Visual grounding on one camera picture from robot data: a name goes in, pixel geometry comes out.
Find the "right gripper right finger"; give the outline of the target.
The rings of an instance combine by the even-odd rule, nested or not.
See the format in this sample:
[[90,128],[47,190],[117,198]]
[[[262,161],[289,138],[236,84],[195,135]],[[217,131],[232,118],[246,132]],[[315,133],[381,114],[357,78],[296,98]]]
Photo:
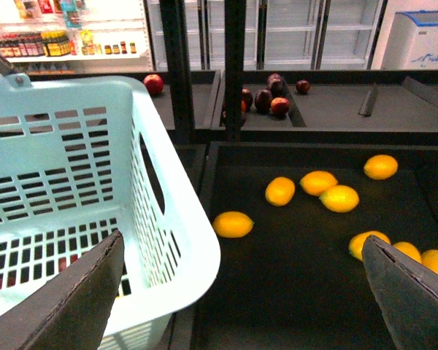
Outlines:
[[373,235],[362,258],[395,347],[438,349],[438,274]]

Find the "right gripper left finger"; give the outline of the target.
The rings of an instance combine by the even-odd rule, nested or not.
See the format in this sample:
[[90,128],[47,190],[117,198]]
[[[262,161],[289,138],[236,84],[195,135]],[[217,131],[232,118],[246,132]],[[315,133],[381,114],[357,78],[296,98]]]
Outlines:
[[97,349],[123,258],[123,235],[116,230],[0,316],[0,349]]

